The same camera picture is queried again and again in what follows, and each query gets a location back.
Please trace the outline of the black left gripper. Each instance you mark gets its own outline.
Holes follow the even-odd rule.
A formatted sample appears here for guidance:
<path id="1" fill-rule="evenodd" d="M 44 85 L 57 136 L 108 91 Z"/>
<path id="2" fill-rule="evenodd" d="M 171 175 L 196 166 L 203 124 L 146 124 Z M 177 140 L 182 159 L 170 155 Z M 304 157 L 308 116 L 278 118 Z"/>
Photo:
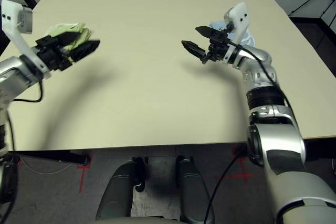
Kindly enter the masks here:
<path id="1" fill-rule="evenodd" d="M 64 71 L 72 66 L 64 47 L 71 44 L 80 36 L 80 32 L 67 31 L 55 37 L 45 36 L 36 40 L 37 56 L 50 71 Z M 100 40 L 87 40 L 70 51 L 70 58 L 78 62 L 92 54 L 100 45 Z"/>

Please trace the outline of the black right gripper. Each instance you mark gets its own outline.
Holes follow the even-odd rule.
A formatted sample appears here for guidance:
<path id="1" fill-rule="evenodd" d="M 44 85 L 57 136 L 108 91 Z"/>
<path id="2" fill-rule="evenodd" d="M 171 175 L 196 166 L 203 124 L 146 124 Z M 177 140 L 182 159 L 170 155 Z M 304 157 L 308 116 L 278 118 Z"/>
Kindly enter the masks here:
<path id="1" fill-rule="evenodd" d="M 195 30 L 203 37 L 209 38 L 210 45 L 208 47 L 208 53 L 205 53 L 205 50 L 200 48 L 197 44 L 182 40 L 181 43 L 183 47 L 190 54 L 198 59 L 203 59 L 203 64 L 206 64 L 209 60 L 213 62 L 229 61 L 230 54 L 228 56 L 226 54 L 229 51 L 230 39 L 228 39 L 226 31 L 219 31 L 208 26 L 198 26 Z"/>

